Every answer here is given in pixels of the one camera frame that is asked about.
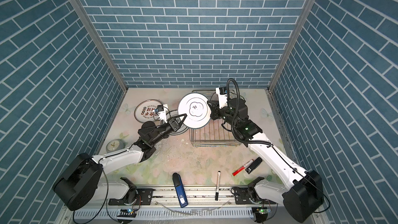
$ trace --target round clock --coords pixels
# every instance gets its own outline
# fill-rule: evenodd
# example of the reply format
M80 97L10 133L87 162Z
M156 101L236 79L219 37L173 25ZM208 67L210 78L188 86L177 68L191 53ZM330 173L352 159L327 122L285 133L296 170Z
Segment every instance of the round clock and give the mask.
M114 139L106 145L107 152L114 152L124 149L124 143L121 139Z

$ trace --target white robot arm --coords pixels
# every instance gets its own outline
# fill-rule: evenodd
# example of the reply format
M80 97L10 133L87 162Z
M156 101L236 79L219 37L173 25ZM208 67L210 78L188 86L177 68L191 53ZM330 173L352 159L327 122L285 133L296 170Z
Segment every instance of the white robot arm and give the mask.
M258 154L283 182L280 185L258 177L248 185L250 198L253 202L268 199L283 204L293 218L303 222L323 203L321 177L315 171L307 172L293 162L249 120L245 101L239 99L239 89L237 85L235 87L238 97L231 100L228 86L216 89L218 101L207 101L210 117L229 123L234 137ZM77 210L90 200L104 199L107 189L108 198L131 203L136 191L134 184L126 178L107 183L101 178L102 172L107 174L128 164L147 160L156 150L154 146L157 142L182 126L187 113L179 112L180 115L166 120L164 108L167 105L163 106L158 106L158 115L164 119L164 124L157 127L153 122L145 122L138 130L140 138L128 149L92 157L83 153L73 160L53 185L53 190L70 210Z

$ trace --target blue brick wall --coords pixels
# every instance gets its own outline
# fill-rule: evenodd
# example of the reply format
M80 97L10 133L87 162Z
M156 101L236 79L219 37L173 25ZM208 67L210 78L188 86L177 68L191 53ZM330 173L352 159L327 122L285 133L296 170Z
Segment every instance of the blue brick wall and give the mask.
M0 223L53 223L122 91L67 0L0 0Z
M129 87L265 88L305 0L81 2Z
M275 97L334 223L398 223L398 0L316 0Z

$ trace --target wire rack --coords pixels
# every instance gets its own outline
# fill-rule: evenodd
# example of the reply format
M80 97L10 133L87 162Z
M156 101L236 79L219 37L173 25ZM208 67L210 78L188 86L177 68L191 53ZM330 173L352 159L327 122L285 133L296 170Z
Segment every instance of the wire rack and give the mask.
M193 93L201 93L209 100L217 101L218 97L215 90L193 90ZM230 89L230 98L236 96L235 90ZM221 124L224 121L221 119L210 120L207 125L200 129L189 129L189 139L193 146L238 146L238 142L232 135L222 128Z

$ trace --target blue usb drive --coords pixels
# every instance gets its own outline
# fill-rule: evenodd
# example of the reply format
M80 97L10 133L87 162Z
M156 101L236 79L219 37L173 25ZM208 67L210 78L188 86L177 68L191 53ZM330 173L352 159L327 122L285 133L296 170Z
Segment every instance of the blue usb drive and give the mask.
M181 177L178 173L173 174L173 183L176 188L177 198L180 202L180 206L186 207L188 205L187 196L185 195L184 186L182 185Z

